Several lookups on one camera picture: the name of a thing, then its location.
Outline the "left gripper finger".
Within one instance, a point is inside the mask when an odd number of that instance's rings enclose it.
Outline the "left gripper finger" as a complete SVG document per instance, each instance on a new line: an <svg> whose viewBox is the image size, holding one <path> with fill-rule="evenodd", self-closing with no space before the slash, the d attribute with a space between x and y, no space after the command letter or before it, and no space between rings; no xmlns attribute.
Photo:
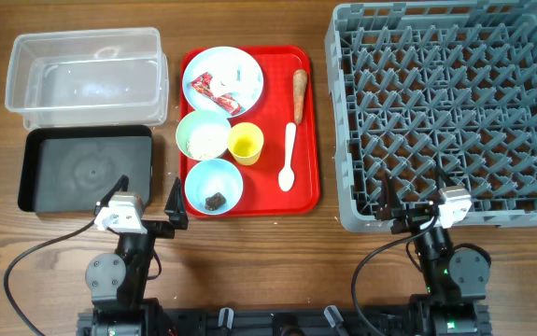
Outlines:
<svg viewBox="0 0 537 336"><path fill-rule="evenodd" d="M111 188L111 190L100 200L96 203L95 208L96 209L102 209L103 207L107 207L110 199L114 196L115 193L119 191L126 191L129 186L129 177L127 175L122 175L117 183Z"/></svg>
<svg viewBox="0 0 537 336"><path fill-rule="evenodd" d="M170 220L187 220L188 216L185 210L182 182L179 177L174 181L174 184L169 193L169 197L164 207L164 213Z"/></svg>

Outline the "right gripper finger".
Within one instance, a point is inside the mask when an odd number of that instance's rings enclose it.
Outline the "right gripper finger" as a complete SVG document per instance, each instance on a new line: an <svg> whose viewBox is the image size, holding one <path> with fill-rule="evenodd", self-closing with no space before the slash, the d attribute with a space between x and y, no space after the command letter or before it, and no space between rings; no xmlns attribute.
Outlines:
<svg viewBox="0 0 537 336"><path fill-rule="evenodd" d="M379 213L399 213L402 209L392 178L389 174L384 174L381 178Z"/></svg>
<svg viewBox="0 0 537 336"><path fill-rule="evenodd" d="M438 164L435 165L434 172L435 172L435 184L438 190L455 186L455 182L450 179L450 177Z"/></svg>

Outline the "dark brown food scrap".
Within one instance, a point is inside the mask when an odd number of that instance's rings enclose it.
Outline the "dark brown food scrap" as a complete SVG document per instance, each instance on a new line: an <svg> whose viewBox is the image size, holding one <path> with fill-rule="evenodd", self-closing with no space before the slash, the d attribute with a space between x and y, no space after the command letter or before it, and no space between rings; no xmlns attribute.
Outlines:
<svg viewBox="0 0 537 336"><path fill-rule="evenodd" d="M205 210L217 211L224 204L226 204L226 198L220 192L216 192L205 199Z"/></svg>

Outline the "small light blue bowl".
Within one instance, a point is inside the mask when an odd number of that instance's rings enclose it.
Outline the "small light blue bowl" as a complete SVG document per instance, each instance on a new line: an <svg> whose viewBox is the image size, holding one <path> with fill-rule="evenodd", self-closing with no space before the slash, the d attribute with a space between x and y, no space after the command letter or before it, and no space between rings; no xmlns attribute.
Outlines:
<svg viewBox="0 0 537 336"><path fill-rule="evenodd" d="M188 172L185 179L185 196L195 211L210 216L224 215L235 208L243 195L243 177L229 161L213 159L200 161ZM205 199L220 192L226 198L217 211L205 210Z"/></svg>

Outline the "cooked white rice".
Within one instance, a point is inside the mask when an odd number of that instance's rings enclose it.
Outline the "cooked white rice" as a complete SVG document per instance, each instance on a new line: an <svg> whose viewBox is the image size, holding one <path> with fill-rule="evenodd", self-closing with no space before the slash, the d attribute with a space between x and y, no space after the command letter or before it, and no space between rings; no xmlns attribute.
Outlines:
<svg viewBox="0 0 537 336"><path fill-rule="evenodd" d="M186 149L194 160L215 159L226 150L228 133L219 125L202 125L191 132Z"/></svg>

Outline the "light green bowl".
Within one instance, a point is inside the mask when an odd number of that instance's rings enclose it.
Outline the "light green bowl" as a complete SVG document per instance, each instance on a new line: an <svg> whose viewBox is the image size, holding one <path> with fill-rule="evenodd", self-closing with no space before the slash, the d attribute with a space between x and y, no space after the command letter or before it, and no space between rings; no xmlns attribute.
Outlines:
<svg viewBox="0 0 537 336"><path fill-rule="evenodd" d="M179 148L181 153L184 154L189 159L193 160L188 150L186 149L186 143L191 132L200 126L207 125L207 124L219 125L220 127L227 129L229 133L232 128L230 122L222 115L216 112L204 111L204 110L193 111L189 113L177 125L177 131L176 131L177 147Z"/></svg>

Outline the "yellow plastic cup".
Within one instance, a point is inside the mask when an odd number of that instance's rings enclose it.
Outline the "yellow plastic cup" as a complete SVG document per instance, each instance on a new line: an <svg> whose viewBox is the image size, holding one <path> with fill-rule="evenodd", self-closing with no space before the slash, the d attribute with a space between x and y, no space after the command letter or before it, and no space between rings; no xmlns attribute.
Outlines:
<svg viewBox="0 0 537 336"><path fill-rule="evenodd" d="M250 122L234 125L229 133L227 146L234 159L242 165L255 164L264 144L262 130Z"/></svg>

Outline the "white plastic spoon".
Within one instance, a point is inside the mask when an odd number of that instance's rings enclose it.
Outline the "white plastic spoon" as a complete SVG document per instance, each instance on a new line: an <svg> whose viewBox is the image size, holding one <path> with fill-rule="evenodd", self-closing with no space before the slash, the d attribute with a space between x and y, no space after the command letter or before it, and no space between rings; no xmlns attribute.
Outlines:
<svg viewBox="0 0 537 336"><path fill-rule="evenodd" d="M296 137L296 124L290 122L285 129L285 160L284 166L278 174L278 185L284 192L290 191L294 183L295 175L291 167L292 153Z"/></svg>

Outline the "red snack wrapper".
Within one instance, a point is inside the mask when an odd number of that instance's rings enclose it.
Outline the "red snack wrapper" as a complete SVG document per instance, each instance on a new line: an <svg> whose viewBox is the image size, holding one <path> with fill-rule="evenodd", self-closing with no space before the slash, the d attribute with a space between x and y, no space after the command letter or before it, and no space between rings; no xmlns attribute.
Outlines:
<svg viewBox="0 0 537 336"><path fill-rule="evenodd" d="M231 116L235 116L243 110L241 104L228 91L228 88L209 72L202 73L190 85L195 91L211 100Z"/></svg>

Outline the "large light blue plate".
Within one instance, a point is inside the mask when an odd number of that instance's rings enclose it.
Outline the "large light blue plate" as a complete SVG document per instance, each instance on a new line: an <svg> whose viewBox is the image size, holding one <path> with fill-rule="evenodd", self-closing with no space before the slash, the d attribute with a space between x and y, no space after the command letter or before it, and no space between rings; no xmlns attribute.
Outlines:
<svg viewBox="0 0 537 336"><path fill-rule="evenodd" d="M242 67L242 76L255 85L251 96L233 94L233 97L241 104L243 110L231 116L208 98L195 91L190 83L204 72L210 74L226 64L237 63ZM217 112L226 118L235 118L245 114L261 98L264 78L260 64L247 52L234 47L214 47L205 49L186 62L182 74L182 93L189 106L194 110L207 110Z"/></svg>

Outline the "white tissue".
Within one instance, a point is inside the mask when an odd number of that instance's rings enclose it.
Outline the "white tissue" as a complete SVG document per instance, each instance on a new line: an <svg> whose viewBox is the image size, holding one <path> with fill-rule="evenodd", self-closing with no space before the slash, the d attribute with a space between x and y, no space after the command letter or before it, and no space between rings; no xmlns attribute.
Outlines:
<svg viewBox="0 0 537 336"><path fill-rule="evenodd" d="M232 94L251 96L255 90L253 82L246 80L242 76L242 67L240 64L226 64L211 74L217 77Z"/></svg>

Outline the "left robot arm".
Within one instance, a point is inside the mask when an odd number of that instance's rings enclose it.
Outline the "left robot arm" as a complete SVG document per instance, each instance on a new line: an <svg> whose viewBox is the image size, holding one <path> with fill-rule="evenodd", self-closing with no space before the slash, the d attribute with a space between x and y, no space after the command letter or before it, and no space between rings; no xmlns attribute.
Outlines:
<svg viewBox="0 0 537 336"><path fill-rule="evenodd" d="M85 272L93 311L78 319L78 335L177 335L177 325L156 299L144 297L157 239L188 228L182 182L176 179L164 207L166 220L144 219L139 194L122 175L94 208L94 225L119 236L114 252L95 257Z"/></svg>

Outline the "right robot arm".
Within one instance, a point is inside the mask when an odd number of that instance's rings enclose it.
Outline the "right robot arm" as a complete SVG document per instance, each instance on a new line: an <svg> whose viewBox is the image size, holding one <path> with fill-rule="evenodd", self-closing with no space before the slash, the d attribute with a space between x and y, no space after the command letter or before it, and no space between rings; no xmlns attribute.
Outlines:
<svg viewBox="0 0 537 336"><path fill-rule="evenodd" d="M472 207L472 196L436 166L435 199L415 208L402 205L392 176L381 178L375 217L391 220L393 234L406 233L415 246L427 293L413 295L405 331L409 335L490 335L487 296L491 256L474 244L454 244L449 229Z"/></svg>

